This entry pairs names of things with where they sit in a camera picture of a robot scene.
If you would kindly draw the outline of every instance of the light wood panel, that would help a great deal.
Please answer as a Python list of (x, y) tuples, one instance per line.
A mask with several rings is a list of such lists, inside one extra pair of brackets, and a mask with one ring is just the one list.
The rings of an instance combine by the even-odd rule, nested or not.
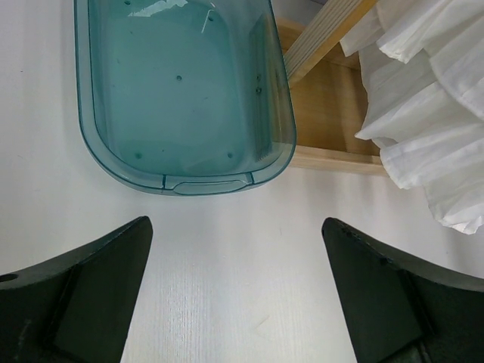
[[(282, 19), (277, 23), (285, 52), (304, 26)], [(378, 147), (354, 136), (368, 107), (357, 55), (344, 58), (335, 47), (290, 91), (297, 127), (291, 166), (386, 175)]]
[(387, 176), (379, 157), (299, 145), (296, 146), (290, 166)]
[(377, 0), (328, 0), (286, 53), (291, 87), (337, 45)]

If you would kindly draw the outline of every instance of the white table surface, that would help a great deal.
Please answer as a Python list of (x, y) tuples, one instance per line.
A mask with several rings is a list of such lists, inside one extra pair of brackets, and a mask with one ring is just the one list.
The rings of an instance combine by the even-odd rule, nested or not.
[(484, 277), (481, 236), (441, 228), (420, 190), (288, 169), (215, 197), (160, 197), (106, 174), (79, 132), (70, 0), (0, 0), (0, 274), (148, 215), (154, 240), (124, 362), (355, 361), (321, 239), (336, 216)]

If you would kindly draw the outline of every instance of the wooden shelf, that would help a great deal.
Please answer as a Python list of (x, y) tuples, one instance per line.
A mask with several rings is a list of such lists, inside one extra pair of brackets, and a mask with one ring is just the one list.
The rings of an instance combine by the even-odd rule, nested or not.
[[(278, 19), (286, 52), (304, 26)], [(290, 90), (297, 128), (291, 166), (386, 175), (371, 141), (355, 138), (368, 108), (358, 57), (344, 57), (340, 44), (329, 51)]]
[(376, 2), (327, 0), (284, 55), (289, 84), (296, 84), (327, 56)]

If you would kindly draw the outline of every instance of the white fabric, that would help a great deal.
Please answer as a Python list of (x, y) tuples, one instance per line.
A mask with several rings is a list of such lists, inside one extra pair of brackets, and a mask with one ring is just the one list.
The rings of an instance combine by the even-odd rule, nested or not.
[(341, 41), (359, 51), (368, 112), (400, 188), (424, 186), (443, 225), (484, 224), (484, 0), (380, 0)]

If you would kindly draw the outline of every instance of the small hole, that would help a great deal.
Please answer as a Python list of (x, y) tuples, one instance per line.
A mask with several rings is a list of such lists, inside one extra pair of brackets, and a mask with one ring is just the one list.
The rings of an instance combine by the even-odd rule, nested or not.
[(6, 275), (0, 276), (0, 282), (12, 281), (12, 280), (15, 280), (16, 278), (18, 278), (17, 274), (6, 274)]

